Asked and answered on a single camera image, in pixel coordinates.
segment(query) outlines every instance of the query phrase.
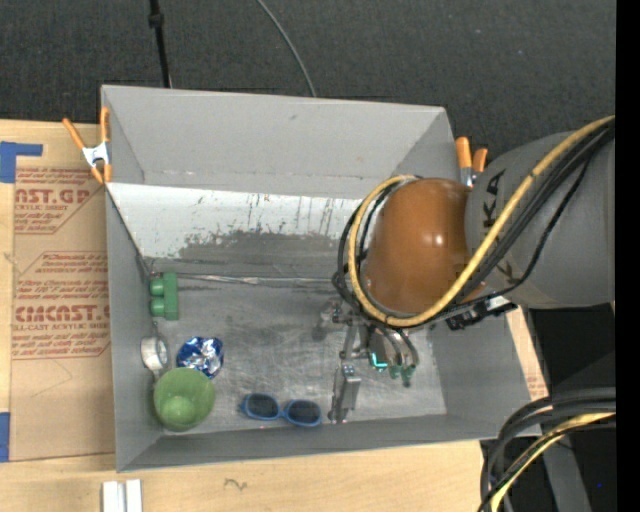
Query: yellow cable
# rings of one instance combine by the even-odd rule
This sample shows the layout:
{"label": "yellow cable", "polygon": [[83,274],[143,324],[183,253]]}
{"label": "yellow cable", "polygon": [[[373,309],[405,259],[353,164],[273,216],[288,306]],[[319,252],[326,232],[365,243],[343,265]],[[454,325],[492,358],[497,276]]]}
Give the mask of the yellow cable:
{"label": "yellow cable", "polygon": [[518,457],[518,460],[514,462],[514,465],[516,465],[519,464],[520,461],[526,459],[526,462],[522,464],[522,467],[518,469],[518,471],[516,471],[489,500],[491,512],[498,512],[500,503],[502,503],[504,496],[513,485],[513,482],[515,482],[516,479],[522,474],[522,472],[527,469],[529,465],[534,460],[536,460],[547,448],[560,441],[564,437],[564,434],[581,426],[595,423],[596,421],[610,418],[614,415],[615,412],[581,414],[579,416],[576,416],[575,418],[571,418],[570,420],[565,421],[564,423],[561,423],[554,429],[547,432],[544,436],[539,438],[520,457]]}
{"label": "yellow cable", "polygon": [[378,185],[362,202],[358,211],[356,213],[356,217],[353,222],[353,226],[351,227],[351,233],[349,234],[349,245],[348,245],[348,253],[347,253],[347,262],[349,267],[349,278],[351,280],[351,285],[353,287],[353,293],[356,298],[362,305],[364,311],[369,314],[371,317],[384,322],[386,325],[396,328],[408,328],[414,327],[421,323],[426,322],[430,318],[437,315],[440,311],[442,311],[449,302],[456,296],[456,294],[462,289],[467,280],[471,277],[471,274],[476,270],[482,258],[489,251],[491,245],[496,240],[498,235],[500,234],[500,230],[507,223],[509,217],[511,217],[515,207],[518,205],[524,194],[527,190],[533,185],[536,178],[542,174],[552,163],[553,161],[560,156],[560,154],[567,149],[569,149],[573,144],[578,142],[580,139],[583,139],[591,132],[597,130],[603,124],[612,120],[615,116],[605,117],[598,121],[594,121],[593,123],[588,124],[587,126],[577,130],[565,140],[563,140],[560,144],[558,144],[555,148],[553,148],[541,161],[536,165],[533,170],[527,175],[527,177],[522,181],[518,189],[513,193],[509,201],[504,207],[504,210],[500,214],[500,216],[496,219],[496,222],[491,227],[482,243],[478,247],[478,250],[469,260],[469,263],[462,271],[458,279],[453,283],[451,288],[442,296],[438,302],[436,302],[429,309],[424,311],[423,313],[419,313],[417,315],[402,318],[396,317],[393,315],[388,315],[384,311],[381,311],[378,307],[376,307],[366,296],[365,292],[360,285],[360,280],[357,272],[356,265],[356,247],[358,242],[358,232],[360,230],[360,224],[362,223],[362,218],[365,215],[365,212],[372,201],[378,196],[378,194],[399,181],[406,180],[408,178],[414,178],[414,176],[394,176],[380,185]]}

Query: crumpled foil wrapper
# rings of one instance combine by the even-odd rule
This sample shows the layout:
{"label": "crumpled foil wrapper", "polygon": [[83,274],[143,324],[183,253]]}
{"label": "crumpled foil wrapper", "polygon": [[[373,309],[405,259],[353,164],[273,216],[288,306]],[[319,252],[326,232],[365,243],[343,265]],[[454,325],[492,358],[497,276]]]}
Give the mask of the crumpled foil wrapper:
{"label": "crumpled foil wrapper", "polygon": [[224,364],[224,347],[218,338],[194,336],[185,342],[176,356],[178,366],[193,368],[213,379]]}

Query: black cord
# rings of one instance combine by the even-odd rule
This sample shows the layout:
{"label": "black cord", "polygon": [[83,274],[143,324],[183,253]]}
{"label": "black cord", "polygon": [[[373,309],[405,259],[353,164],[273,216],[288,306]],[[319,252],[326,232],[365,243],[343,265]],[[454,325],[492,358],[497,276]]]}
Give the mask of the black cord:
{"label": "black cord", "polygon": [[164,45],[164,34],[162,25],[164,24],[164,14],[160,11],[159,0],[149,0],[151,5],[151,14],[149,14],[149,27],[156,32],[156,43],[158,45],[158,54],[160,56],[160,69],[162,70],[162,84],[165,88],[171,89],[171,75],[169,74],[169,61],[167,59],[167,50]]}
{"label": "black cord", "polygon": [[503,471],[504,449],[520,432],[535,425],[549,425],[587,411],[594,412],[594,409],[615,412],[615,388],[559,393],[518,409],[504,423],[496,442],[485,457],[480,484],[482,496],[489,492],[489,481],[494,467],[497,466],[499,472]]}
{"label": "black cord", "polygon": [[[597,430],[601,428],[615,428],[615,427],[616,427],[615,417],[612,417],[611,419],[609,418],[604,419],[602,420],[602,422],[599,422],[599,423],[592,423],[587,425],[576,425],[575,427],[570,427],[563,432],[557,432],[553,434],[552,436],[548,437],[548,440],[562,438],[567,434],[574,433],[574,432],[589,432],[589,431]],[[509,470],[496,482],[493,489],[491,489],[490,492],[488,492],[486,495],[483,496],[483,501],[478,509],[478,512],[491,512],[489,506],[493,497],[518,473],[518,471],[520,471],[521,468],[523,468],[526,464],[529,463],[529,461],[533,456],[534,454],[531,454],[529,457],[516,460],[516,463],[514,463],[509,468]]]}
{"label": "black cord", "polygon": [[256,0],[256,2],[260,6],[260,8],[265,12],[265,14],[267,16],[269,16],[269,18],[271,19],[271,21],[275,25],[276,29],[278,29],[278,32],[280,32],[280,35],[282,36],[282,39],[284,39],[284,42],[289,47],[289,50],[291,50],[291,53],[293,54],[293,57],[296,59],[296,62],[298,63],[298,66],[300,67],[300,70],[302,71],[302,74],[304,75],[304,79],[307,82],[307,87],[309,87],[309,92],[311,93],[311,96],[313,96],[314,98],[317,98],[318,95],[316,93],[316,88],[313,86],[313,82],[311,81],[311,77],[309,76],[309,72],[307,71],[307,68],[305,67],[304,63],[302,62],[302,59],[300,58],[300,55],[298,55],[298,52],[297,52],[295,46],[293,46],[293,43],[291,42],[291,39],[289,39],[289,36],[285,32],[284,28],[282,28],[282,25],[280,25],[280,22],[275,17],[275,15],[269,10],[269,8],[264,3],[264,1],[263,0]]}

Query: green cup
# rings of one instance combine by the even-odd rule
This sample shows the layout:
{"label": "green cup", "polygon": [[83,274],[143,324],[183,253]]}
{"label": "green cup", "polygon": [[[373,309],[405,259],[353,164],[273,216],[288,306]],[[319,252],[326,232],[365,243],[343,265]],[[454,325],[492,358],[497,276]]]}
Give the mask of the green cup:
{"label": "green cup", "polygon": [[158,419],[175,432],[184,432],[202,423],[213,409],[215,399],[213,383],[193,368],[169,370],[153,390]]}

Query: black cable bundle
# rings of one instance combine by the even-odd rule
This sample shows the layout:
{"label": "black cable bundle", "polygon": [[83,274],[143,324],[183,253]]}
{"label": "black cable bundle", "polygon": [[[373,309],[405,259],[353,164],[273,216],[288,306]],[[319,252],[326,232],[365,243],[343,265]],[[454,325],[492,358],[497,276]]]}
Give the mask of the black cable bundle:
{"label": "black cable bundle", "polygon": [[[505,492],[511,485],[514,476],[537,454],[524,454],[507,470],[504,468],[504,452],[507,445],[528,428],[536,425],[543,431],[541,439],[553,441],[569,432],[586,432],[601,428],[615,428],[616,390],[615,388],[584,389],[573,392],[558,393],[531,402],[505,422],[498,437],[489,449],[482,468],[480,493],[483,503],[479,512],[494,512],[490,508],[491,500],[499,491]],[[594,422],[578,422],[561,432],[554,432],[563,422],[571,422],[581,415],[602,414],[607,417]]]}

